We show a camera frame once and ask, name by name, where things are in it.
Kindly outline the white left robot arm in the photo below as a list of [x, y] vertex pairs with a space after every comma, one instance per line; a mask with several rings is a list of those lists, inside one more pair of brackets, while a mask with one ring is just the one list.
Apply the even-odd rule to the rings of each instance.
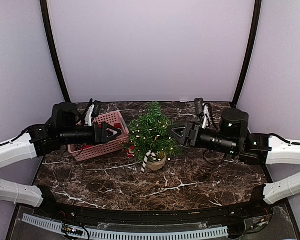
[[[100, 115], [101, 105], [100, 101], [91, 101], [84, 113], [71, 102], [54, 105], [45, 124], [29, 126], [18, 136], [0, 143], [0, 169], [44, 157], [63, 146], [93, 149], [122, 143], [129, 134], [123, 117], [115, 121], [109, 114]], [[61, 213], [50, 188], [43, 185], [24, 185], [0, 178], [0, 201], [41, 208], [50, 218]]]

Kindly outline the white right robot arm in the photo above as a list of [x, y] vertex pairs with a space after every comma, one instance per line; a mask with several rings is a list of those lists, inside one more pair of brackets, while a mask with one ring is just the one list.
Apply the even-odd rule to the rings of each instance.
[[[249, 114], [237, 108], [221, 113], [219, 130], [185, 122], [167, 128], [179, 145], [201, 148], [236, 157], [246, 165], [300, 166], [300, 140], [288, 140], [275, 133], [250, 133]], [[265, 208], [300, 193], [300, 171], [282, 180], [255, 187], [245, 213], [256, 217]]]

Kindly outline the small green christmas tree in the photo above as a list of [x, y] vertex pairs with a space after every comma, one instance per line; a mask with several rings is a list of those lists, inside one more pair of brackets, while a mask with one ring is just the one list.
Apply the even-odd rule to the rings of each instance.
[[177, 141], [169, 136], [167, 128], [172, 124], [169, 117], [163, 115], [159, 102], [152, 102], [147, 113], [133, 119], [129, 124], [129, 142], [124, 145], [127, 150], [135, 146], [136, 158], [143, 161], [146, 153], [152, 151], [160, 161], [164, 155], [177, 157], [182, 149]]

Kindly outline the red santa ornament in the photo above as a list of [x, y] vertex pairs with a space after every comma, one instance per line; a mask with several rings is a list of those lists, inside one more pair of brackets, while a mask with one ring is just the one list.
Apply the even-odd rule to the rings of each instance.
[[126, 150], [126, 154], [128, 156], [128, 158], [135, 158], [136, 157], [136, 153], [135, 153], [135, 146], [129, 146]]

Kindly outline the red white candy cane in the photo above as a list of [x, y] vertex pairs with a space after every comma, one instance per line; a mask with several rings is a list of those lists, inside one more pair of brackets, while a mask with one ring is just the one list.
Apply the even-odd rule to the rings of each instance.
[[143, 174], [145, 172], [148, 162], [155, 163], [156, 161], [157, 161], [157, 155], [151, 150], [149, 150], [144, 156], [142, 166], [141, 166], [141, 173]]

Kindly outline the pink plastic basket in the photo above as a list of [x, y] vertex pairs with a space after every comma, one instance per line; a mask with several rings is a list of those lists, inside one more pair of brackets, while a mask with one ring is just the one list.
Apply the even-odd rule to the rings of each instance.
[[93, 140], [96, 140], [96, 142], [71, 144], [68, 146], [68, 152], [75, 158], [77, 162], [81, 162], [122, 150], [124, 146], [107, 145], [107, 143], [116, 139], [122, 134], [122, 132], [118, 129], [117, 134], [109, 136], [110, 132], [107, 131], [107, 127], [110, 127], [110, 125], [115, 123], [123, 123], [126, 125], [126, 122], [120, 111], [117, 110], [99, 115], [92, 122], [93, 125], [98, 125], [96, 137], [93, 138]]

